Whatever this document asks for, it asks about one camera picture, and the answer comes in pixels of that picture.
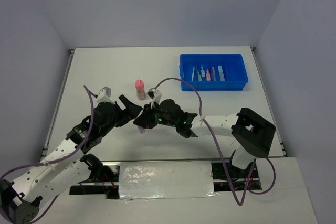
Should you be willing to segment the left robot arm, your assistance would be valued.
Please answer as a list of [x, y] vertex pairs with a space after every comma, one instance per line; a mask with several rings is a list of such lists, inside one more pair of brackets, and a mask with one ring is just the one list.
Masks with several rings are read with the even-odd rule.
[[113, 128], [134, 120], [142, 111], [124, 95], [119, 99], [124, 109], [116, 102], [100, 101], [41, 162], [26, 165], [28, 171], [12, 181], [1, 178], [1, 213], [9, 222], [35, 223], [44, 204], [76, 183], [102, 177], [106, 167], [89, 151]]

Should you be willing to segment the light blue eraser stick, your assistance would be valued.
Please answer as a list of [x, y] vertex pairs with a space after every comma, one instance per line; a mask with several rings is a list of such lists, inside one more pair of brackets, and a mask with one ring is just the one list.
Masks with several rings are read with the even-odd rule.
[[225, 75], [224, 75], [222, 66], [218, 66], [217, 69], [218, 69], [220, 81], [225, 81]]

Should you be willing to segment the pink purple highlighter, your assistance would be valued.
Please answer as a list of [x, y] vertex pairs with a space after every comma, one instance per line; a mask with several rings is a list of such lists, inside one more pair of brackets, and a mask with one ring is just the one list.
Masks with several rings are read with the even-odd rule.
[[138, 130], [141, 134], [145, 133], [145, 129], [140, 126], [138, 126]]

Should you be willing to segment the green correction tape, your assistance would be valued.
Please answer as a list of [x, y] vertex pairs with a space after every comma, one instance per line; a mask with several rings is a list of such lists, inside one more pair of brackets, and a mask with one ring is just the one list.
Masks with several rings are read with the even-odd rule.
[[201, 69], [197, 70], [197, 78], [199, 82], [203, 81], [203, 77], [201, 76]]

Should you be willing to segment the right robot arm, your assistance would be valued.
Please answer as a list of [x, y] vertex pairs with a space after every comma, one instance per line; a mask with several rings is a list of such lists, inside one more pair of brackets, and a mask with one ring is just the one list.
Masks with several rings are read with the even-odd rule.
[[152, 129], [158, 124], [175, 128], [184, 137], [206, 135], [233, 137], [239, 148], [233, 152], [228, 171], [233, 177], [242, 176], [256, 158], [269, 157], [276, 127], [249, 108], [224, 116], [201, 116], [185, 112], [172, 99], [160, 104], [146, 104], [134, 124]]

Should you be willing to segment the pink correction tape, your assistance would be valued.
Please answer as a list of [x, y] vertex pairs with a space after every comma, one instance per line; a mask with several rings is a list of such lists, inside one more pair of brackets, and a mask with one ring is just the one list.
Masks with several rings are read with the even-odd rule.
[[206, 81], [211, 81], [211, 74], [209, 69], [206, 70]]

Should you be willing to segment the orange capped marker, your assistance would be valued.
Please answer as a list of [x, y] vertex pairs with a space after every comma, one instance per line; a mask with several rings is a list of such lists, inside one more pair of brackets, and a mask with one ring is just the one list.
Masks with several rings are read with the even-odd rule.
[[216, 74], [215, 74], [215, 68], [212, 66], [212, 77], [213, 77], [213, 81], [216, 81]]

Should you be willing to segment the pink lid clip jar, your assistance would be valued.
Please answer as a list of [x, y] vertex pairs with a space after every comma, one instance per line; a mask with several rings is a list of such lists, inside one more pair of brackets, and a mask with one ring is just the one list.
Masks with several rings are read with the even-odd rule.
[[136, 94], [137, 94], [136, 97], [139, 100], [144, 100], [146, 97], [146, 92], [144, 89], [144, 82], [142, 80], [138, 79], [135, 82], [135, 89], [136, 89]]

